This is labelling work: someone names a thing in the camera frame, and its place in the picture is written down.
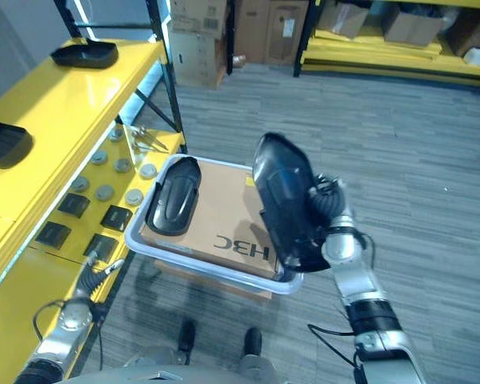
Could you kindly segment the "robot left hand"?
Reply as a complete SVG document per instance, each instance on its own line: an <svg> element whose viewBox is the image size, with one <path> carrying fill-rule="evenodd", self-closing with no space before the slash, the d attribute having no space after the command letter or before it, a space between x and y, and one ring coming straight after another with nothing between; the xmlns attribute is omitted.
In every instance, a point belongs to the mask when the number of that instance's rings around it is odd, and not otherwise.
<svg viewBox="0 0 480 384"><path fill-rule="evenodd" d="M106 266L104 270L94 272L94 264L97 260L98 253L92 250L76 282L73 298L91 298L93 292L95 292L115 270L119 270L125 262L124 259L120 258Z"/></svg>

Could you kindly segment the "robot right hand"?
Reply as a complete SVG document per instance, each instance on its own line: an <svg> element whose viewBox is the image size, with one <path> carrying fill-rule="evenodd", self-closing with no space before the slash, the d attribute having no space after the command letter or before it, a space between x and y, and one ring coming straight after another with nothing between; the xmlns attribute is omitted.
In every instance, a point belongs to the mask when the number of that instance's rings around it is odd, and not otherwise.
<svg viewBox="0 0 480 384"><path fill-rule="evenodd" d="M316 226L328 227L346 208L346 197L339 179L318 174L314 185L307 191L306 204L313 223Z"/></svg>

